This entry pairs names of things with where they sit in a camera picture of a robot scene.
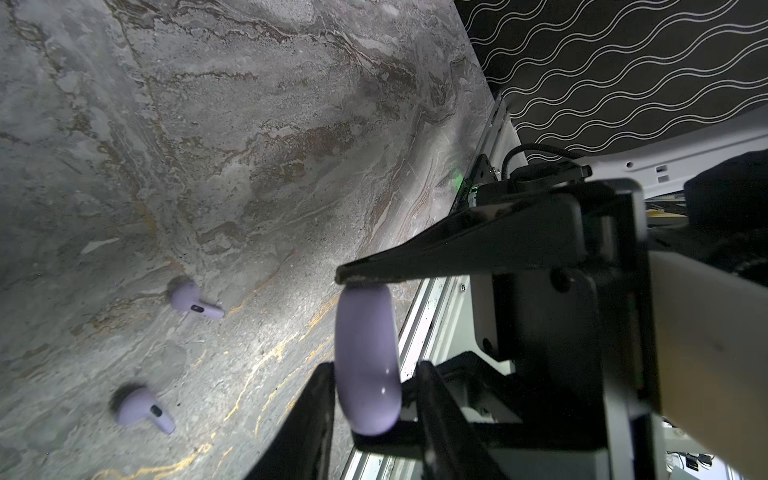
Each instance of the black cable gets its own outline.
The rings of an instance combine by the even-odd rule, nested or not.
[[[532,143],[518,145],[517,147],[511,149],[509,153],[507,153],[507,156],[504,157],[504,161],[502,162],[502,180],[507,180],[507,168],[509,167],[509,161],[512,159],[512,157],[522,151],[527,150],[543,151],[546,154],[560,155],[561,157],[567,158],[568,160],[576,160],[577,158],[583,157],[583,155],[577,154],[576,152],[565,150],[564,148],[560,147],[553,147],[547,144]]]

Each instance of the marble surface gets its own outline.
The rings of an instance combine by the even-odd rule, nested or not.
[[[336,266],[445,216],[492,105],[451,2],[5,0],[0,45],[3,478],[242,477]],[[114,423],[130,384],[176,432]]]

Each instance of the black fabric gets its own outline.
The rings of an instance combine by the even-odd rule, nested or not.
[[[768,229],[768,150],[715,165],[685,182],[684,191],[691,225]]]
[[[522,143],[609,154],[768,101],[766,0],[455,4]]]

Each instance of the wireless earbud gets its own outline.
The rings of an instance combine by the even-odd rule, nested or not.
[[[174,420],[165,412],[146,388],[129,393],[118,408],[118,424],[130,425],[141,419],[150,419],[163,433],[170,434],[176,429]]]
[[[182,312],[202,313],[210,318],[224,317],[224,311],[200,301],[200,288],[192,282],[183,283],[170,295],[170,304]]]
[[[400,417],[402,390],[392,295],[387,285],[347,285],[336,311],[333,361],[349,427],[381,435]]]

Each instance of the black wavy patterned backdrop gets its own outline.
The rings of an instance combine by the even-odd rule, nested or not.
[[[768,0],[455,4],[523,143],[608,154],[768,101]]]

